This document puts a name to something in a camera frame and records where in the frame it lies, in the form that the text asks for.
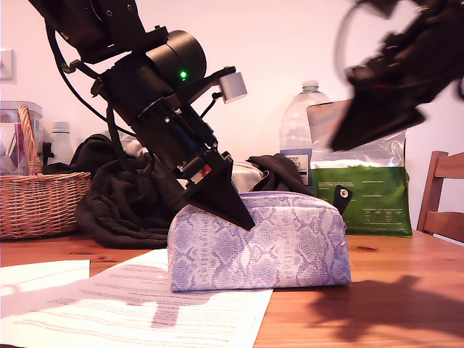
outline white paper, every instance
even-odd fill
[[[0,268],[0,317],[24,313],[55,287],[88,279],[90,260],[42,262]]]
[[[271,294],[172,293],[167,250],[154,250],[63,286],[36,312],[9,321],[2,342],[29,348],[252,347]]]

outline green bag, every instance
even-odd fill
[[[328,148],[349,101],[307,108],[313,142],[314,194],[333,204],[335,187],[353,192],[344,211],[348,234],[412,236],[405,169],[405,131],[347,152]]]

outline wooden table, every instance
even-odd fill
[[[256,347],[464,347],[464,248],[348,236],[353,283],[275,290]],[[1,265],[91,260],[91,276],[147,250],[105,249],[87,236],[1,243]]]

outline plastic water bottle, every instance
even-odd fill
[[[69,165],[74,156],[70,139],[70,123],[54,121],[52,123],[51,134],[53,138],[51,152],[53,152],[54,157],[50,158],[48,163],[65,163]]]
[[[303,184],[312,187],[310,160],[312,139],[307,108],[330,102],[319,92],[319,82],[303,82],[303,91],[295,96],[283,114],[280,129],[281,154],[292,160],[298,168]]]

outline zipper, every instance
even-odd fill
[[[288,197],[288,196],[295,196],[304,199],[316,200],[320,203],[321,207],[327,207],[334,210],[337,210],[332,204],[319,199],[314,196],[309,196],[307,194],[300,194],[298,192],[290,192],[290,191],[255,191],[255,192],[243,192],[239,194],[242,199],[246,198],[265,198],[265,197]]]

